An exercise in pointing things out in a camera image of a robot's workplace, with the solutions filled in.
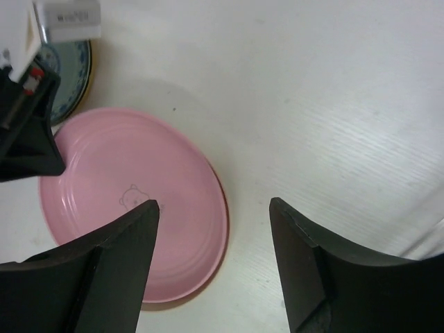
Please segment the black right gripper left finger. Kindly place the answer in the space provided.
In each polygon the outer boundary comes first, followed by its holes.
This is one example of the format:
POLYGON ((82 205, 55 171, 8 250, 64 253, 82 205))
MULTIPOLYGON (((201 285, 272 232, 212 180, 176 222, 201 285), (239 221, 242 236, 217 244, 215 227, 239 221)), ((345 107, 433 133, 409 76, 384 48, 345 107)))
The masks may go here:
POLYGON ((115 221, 26 261, 1 265, 2 332, 134 332, 160 209, 115 221))

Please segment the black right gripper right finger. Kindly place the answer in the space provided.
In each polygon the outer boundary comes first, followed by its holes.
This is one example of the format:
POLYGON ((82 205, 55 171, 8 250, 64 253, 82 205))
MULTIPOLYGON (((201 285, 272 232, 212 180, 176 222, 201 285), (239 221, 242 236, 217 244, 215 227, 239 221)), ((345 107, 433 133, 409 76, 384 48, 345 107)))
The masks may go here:
POLYGON ((411 260, 356 244, 281 198, 269 205, 292 332, 442 332, 443 256, 411 260))

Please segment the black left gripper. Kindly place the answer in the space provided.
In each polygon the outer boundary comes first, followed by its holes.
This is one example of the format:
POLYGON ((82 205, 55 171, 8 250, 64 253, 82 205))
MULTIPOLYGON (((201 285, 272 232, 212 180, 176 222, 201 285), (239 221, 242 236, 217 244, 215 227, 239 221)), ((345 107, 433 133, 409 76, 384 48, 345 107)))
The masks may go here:
POLYGON ((1 181, 59 176, 65 163, 51 131, 51 108, 60 77, 40 58, 16 83, 1 70, 1 181))

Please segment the pink plate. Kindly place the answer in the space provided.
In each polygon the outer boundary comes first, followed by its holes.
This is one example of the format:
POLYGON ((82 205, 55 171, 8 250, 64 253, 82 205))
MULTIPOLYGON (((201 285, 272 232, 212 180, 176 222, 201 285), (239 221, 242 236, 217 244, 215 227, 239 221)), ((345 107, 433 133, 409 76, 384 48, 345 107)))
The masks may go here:
POLYGON ((145 112, 99 108, 68 120, 55 143, 66 168, 42 176, 39 195, 57 244, 152 204, 159 222, 143 301, 177 301, 213 278, 228 208, 212 166, 183 134, 145 112))

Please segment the black blue patterned plate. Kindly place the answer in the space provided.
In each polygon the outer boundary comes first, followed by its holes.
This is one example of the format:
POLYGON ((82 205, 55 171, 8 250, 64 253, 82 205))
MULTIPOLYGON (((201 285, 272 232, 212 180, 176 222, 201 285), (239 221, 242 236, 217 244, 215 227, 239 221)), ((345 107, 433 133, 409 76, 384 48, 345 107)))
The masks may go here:
POLYGON ((89 85, 92 43, 79 41, 44 44, 39 57, 60 77, 60 86, 51 110, 51 125, 56 126, 77 108, 89 85))

